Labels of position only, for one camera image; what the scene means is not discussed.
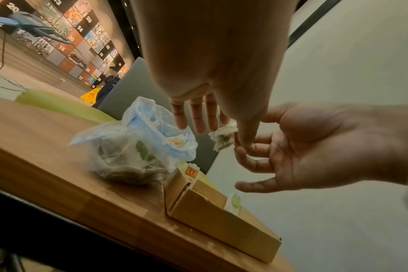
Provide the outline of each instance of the palm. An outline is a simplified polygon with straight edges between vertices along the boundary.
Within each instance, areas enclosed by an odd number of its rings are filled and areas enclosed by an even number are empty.
[[[256,173],[274,173],[258,183],[240,183],[244,191],[274,192],[342,186],[370,177],[393,155],[392,127],[373,114],[337,105],[289,105],[267,116],[280,130],[258,135],[251,148],[236,148],[241,165]],[[255,161],[246,156],[264,157]]]

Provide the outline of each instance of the hand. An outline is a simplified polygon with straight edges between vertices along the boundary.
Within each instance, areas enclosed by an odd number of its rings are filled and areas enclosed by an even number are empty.
[[[408,182],[408,106],[290,103],[262,119],[281,131],[259,134],[235,157],[265,181],[237,182],[243,192],[343,186],[361,180]],[[248,157],[267,158],[253,160]]]
[[[198,134],[228,117],[251,145],[286,50],[297,0],[132,0],[153,79],[170,97],[179,128],[189,101]]]

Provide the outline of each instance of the table top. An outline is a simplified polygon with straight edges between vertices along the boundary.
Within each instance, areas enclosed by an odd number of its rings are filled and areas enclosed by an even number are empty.
[[[88,120],[0,99],[0,190],[189,271],[293,271],[167,216],[162,184],[131,186],[82,169],[67,145]]]

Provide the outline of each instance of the food in plastic bag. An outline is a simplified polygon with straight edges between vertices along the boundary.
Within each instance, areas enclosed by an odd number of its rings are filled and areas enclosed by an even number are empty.
[[[231,121],[231,123],[228,125],[223,126],[216,131],[210,132],[210,139],[215,142],[214,150],[219,152],[233,145],[235,132],[238,132],[237,122],[235,121]]]
[[[194,160],[198,147],[189,127],[179,130],[170,111],[143,97],[122,121],[83,131],[69,145],[85,156],[87,170],[133,184],[164,180],[180,161]]]

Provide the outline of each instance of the brown box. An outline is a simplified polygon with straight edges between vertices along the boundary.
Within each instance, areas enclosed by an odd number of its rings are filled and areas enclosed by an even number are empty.
[[[280,237],[246,208],[236,216],[224,209],[227,197],[204,182],[191,181],[179,169],[164,181],[168,215],[264,263],[271,263]]]

